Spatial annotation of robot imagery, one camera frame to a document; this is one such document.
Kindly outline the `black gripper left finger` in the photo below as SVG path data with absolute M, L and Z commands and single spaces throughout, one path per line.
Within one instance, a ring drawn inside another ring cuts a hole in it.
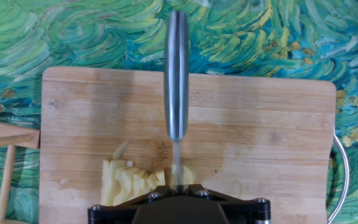
M 165 185 L 158 186 L 149 193 L 119 205 L 92 205 L 88 208 L 88 224 L 132 223 L 136 212 L 141 206 L 174 196 L 175 194 L 175 190 Z

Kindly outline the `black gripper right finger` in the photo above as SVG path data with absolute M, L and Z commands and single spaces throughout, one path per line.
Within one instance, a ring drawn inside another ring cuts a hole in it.
M 271 202 L 257 197 L 242 200 L 201 184 L 182 185 L 180 195 L 191 198 L 184 203 L 181 214 L 188 218 L 186 223 L 271 223 Z

